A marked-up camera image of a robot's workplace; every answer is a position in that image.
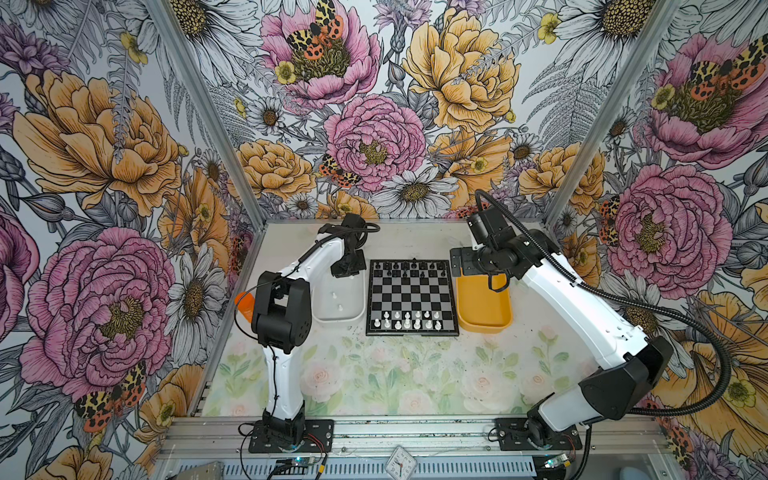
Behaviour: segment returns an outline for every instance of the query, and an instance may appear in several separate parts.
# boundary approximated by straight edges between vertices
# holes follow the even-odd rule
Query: orange object
[[[242,313],[248,323],[253,319],[253,305],[256,300],[250,293],[240,293],[235,297],[237,304],[237,311]]]
[[[503,275],[494,276],[493,288],[501,288],[505,281]],[[490,290],[486,275],[456,279],[456,310],[458,324],[468,332],[499,333],[512,324],[509,292]]]

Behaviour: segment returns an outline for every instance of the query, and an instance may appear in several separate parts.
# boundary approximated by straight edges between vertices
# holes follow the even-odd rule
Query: black cable
[[[520,230],[520,232],[523,235],[525,235],[526,238],[528,238],[528,241],[533,243],[534,247],[536,247],[544,255],[547,261],[569,282],[576,283],[577,285],[579,285],[580,288],[587,290],[589,293],[593,295],[605,298],[606,300],[610,300],[620,305],[634,306],[637,308],[646,309],[653,313],[658,313],[659,315],[668,316],[675,320],[680,320],[682,323],[685,323],[686,325],[694,328],[696,331],[704,335],[704,337],[706,337],[707,340],[710,341],[710,343],[712,344],[712,347],[717,353],[718,358],[720,359],[720,378],[717,379],[717,384],[715,384],[714,388],[712,389],[712,392],[710,392],[709,395],[699,400],[698,402],[692,403],[691,405],[684,406],[684,407],[679,407],[675,409],[632,408],[630,409],[629,413],[634,413],[635,415],[647,415],[647,416],[654,416],[654,417],[690,415],[691,413],[696,413],[696,412],[700,412],[701,410],[704,410],[706,407],[714,404],[718,399],[720,399],[721,396],[723,396],[726,389],[728,388],[728,384],[730,383],[731,356],[727,352],[727,350],[725,350],[725,348],[723,347],[723,344],[720,341],[720,339],[718,339],[713,332],[709,331],[709,329],[704,328],[704,326],[699,324],[696,320],[688,318],[687,316],[683,315],[677,310],[672,310],[670,308],[666,308],[663,306],[649,305],[645,302],[638,302],[636,300],[632,300],[632,299],[624,298],[622,296],[614,295],[612,293],[604,292],[603,290],[587,285],[586,283],[582,282],[581,279],[577,279],[575,275],[573,275],[571,272],[568,271],[568,269],[562,266],[560,262],[558,262],[552,256],[552,254],[549,253],[549,250],[544,248],[536,240],[536,238],[531,234],[528,228],[526,228],[525,225],[523,225],[523,223],[520,220],[518,220],[518,218],[511,211],[509,211],[509,209],[503,203],[496,200],[488,192],[485,192],[483,190],[475,191],[475,202],[477,203],[479,210],[482,210],[481,198],[485,198],[492,206],[498,208],[502,212],[502,214],[512,222],[512,225],[514,225],[518,230]]]
[[[581,462],[578,464],[576,473],[569,480],[578,480],[584,470],[587,468],[587,460],[589,459],[589,451],[592,446],[592,425],[587,425],[587,433],[584,435],[584,454],[581,456]]]

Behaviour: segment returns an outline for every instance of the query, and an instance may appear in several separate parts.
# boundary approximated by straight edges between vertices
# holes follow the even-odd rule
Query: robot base
[[[323,443],[326,452],[333,447],[333,420],[306,420],[304,435],[310,433]],[[248,445],[249,453],[320,453],[320,447],[309,440],[301,442],[297,449],[286,450],[281,448],[280,442],[276,442],[273,436],[267,436],[263,422],[256,422],[253,427],[253,435]]]
[[[576,425],[571,425],[563,432],[555,433],[552,437],[552,447],[541,449],[528,441],[528,418],[526,417],[501,417],[495,420],[498,435],[498,446],[502,452],[529,452],[531,450],[547,452],[549,450],[580,450],[581,439],[578,436]]]

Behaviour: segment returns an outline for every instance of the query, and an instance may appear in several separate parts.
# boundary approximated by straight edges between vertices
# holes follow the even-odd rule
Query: wall
[[[584,209],[575,195],[553,227],[589,284],[720,334],[733,356],[725,396],[661,425],[691,478],[765,479],[768,4],[688,2],[672,22],[683,24],[691,33],[662,45],[606,132],[598,204]],[[738,71],[743,51],[753,69]],[[707,83],[711,71],[720,80]],[[675,347],[646,404],[683,406],[711,390],[720,366],[709,343],[682,323],[619,311]]]
[[[478,188],[541,217],[653,3],[171,2],[276,219],[459,218]],[[583,212],[603,168],[595,158]]]
[[[142,8],[0,2],[4,478],[147,478],[253,239]]]

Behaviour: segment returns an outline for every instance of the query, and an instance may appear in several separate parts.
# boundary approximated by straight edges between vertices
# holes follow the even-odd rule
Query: clock
[[[415,470],[416,459],[403,447],[396,448],[386,462],[386,472],[395,480],[408,480]]]

